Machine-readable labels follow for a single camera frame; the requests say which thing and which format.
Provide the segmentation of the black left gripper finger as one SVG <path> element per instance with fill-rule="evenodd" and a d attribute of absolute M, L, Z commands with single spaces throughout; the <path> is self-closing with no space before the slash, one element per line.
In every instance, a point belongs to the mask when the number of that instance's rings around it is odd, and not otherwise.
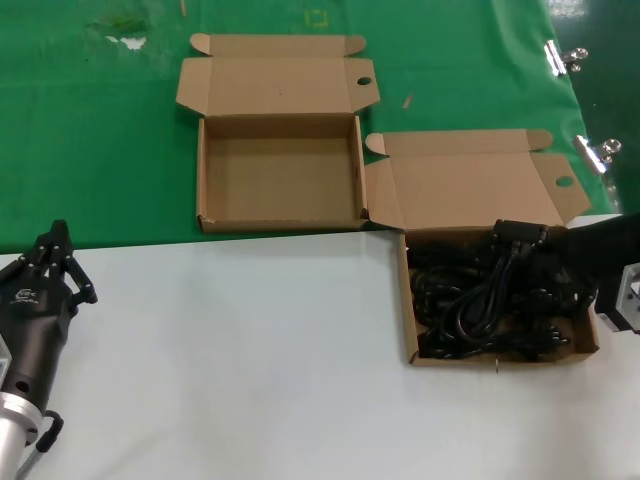
<path fill-rule="evenodd" d="M 33 246 L 18 259 L 1 269 L 1 282 L 18 278 L 42 276 L 51 269 L 59 269 L 61 262 L 61 221 L 54 220 L 50 229 L 37 236 Z"/>
<path fill-rule="evenodd" d="M 61 281 L 68 275 L 75 283 L 78 291 L 72 295 L 72 304 L 95 304 L 98 296 L 86 272 L 74 257 L 74 246 L 71 240 L 68 225 L 65 220 L 55 220 L 51 228 L 52 253 L 50 256 L 51 266 L 49 274 L 51 277 L 59 277 Z"/>

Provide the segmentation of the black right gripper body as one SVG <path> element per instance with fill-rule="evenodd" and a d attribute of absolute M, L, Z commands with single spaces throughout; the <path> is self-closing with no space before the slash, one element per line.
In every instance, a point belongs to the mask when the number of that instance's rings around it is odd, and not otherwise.
<path fill-rule="evenodd" d="M 639 215 L 618 215 L 553 233 L 551 247 L 597 291 L 598 314 L 639 312 Z"/>

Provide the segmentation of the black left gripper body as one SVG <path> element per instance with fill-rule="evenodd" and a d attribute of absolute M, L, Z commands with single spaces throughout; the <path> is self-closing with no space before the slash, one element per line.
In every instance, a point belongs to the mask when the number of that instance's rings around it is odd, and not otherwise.
<path fill-rule="evenodd" d="M 1 286 L 1 336 L 11 354 L 3 392 L 35 406 L 48 404 L 76 312 L 71 299 L 69 286 L 48 277 Z"/>

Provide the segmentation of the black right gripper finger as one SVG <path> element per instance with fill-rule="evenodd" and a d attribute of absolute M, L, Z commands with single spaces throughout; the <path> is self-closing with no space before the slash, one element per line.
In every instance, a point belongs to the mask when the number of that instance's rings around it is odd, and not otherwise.
<path fill-rule="evenodd" d="M 546 225 L 520 221 L 497 220 L 493 227 L 494 235 L 546 235 L 547 233 Z"/>
<path fill-rule="evenodd" d="M 547 240 L 547 232 L 538 231 L 499 231 L 493 234 L 494 244 L 506 251 L 520 251 L 544 244 Z"/>

